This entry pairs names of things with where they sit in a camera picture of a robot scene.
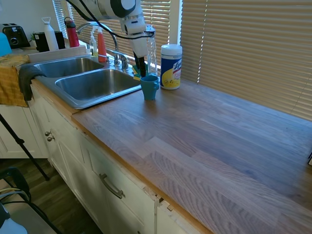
yellow label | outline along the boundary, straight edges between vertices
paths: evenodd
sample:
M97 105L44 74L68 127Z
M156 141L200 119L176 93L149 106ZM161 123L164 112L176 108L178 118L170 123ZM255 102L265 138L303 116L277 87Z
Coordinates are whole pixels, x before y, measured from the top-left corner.
M162 74L161 80L165 88L176 88L180 85L180 76L173 74L173 68Z

stainless steel sink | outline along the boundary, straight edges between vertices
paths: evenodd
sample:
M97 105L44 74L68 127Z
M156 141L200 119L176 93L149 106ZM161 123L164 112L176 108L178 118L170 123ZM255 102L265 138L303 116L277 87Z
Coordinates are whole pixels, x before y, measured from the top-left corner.
M102 64L89 58L68 58L36 64L47 77L66 77L103 68Z
M74 109L84 109L141 89L140 81L133 78L130 65L123 71L89 56L34 66L47 75L36 79Z
M121 71L107 69L59 79L55 85L74 99L92 100L131 89L140 82Z

window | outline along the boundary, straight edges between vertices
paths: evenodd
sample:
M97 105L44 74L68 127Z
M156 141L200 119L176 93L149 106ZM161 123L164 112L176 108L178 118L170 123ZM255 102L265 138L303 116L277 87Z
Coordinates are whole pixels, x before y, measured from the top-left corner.
M312 1L182 7L182 78L312 120Z
M169 15L170 15L170 0L142 0L141 7L144 14L144 19L147 24L151 24L156 29L156 48L157 48L157 62L160 63L160 47L169 42ZM76 27L87 22L85 21L78 12L70 7L72 12L72 18L76 24ZM101 21L112 29L115 33L123 35L120 27L119 20L110 19ZM79 39L83 42L89 43L91 36L92 27L87 27L82 30L81 34L78 36ZM105 37L105 45L107 49L114 50L114 42L109 35L109 33L103 31ZM128 55L130 60L134 62L133 51L130 47L129 41L127 39L117 38L119 51Z
M64 16L62 0L53 0L53 6L54 6L55 14L57 16L59 30L63 33L63 37L68 38L66 27L64 25L65 16Z

red bottle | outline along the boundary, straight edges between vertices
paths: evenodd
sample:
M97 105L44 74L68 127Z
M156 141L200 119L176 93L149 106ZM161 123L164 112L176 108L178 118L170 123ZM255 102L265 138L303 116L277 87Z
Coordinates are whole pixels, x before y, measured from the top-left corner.
M106 47L105 41L102 33L102 28L97 28L97 51L98 51L98 61L99 62L106 62L107 55L106 55Z
M74 22L71 18L70 18L70 20L65 20L65 19L64 19L64 23L66 26L69 45L70 45L70 47L77 47L77 46L79 46L79 40L78 40L78 36L76 33L76 25L74 24Z

disinfecting wipes container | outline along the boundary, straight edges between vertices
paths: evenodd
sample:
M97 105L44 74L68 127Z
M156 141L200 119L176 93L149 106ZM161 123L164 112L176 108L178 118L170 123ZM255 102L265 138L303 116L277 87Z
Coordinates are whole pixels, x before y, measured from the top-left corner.
M182 46L168 44L161 47L160 86L177 89L180 86L182 66Z

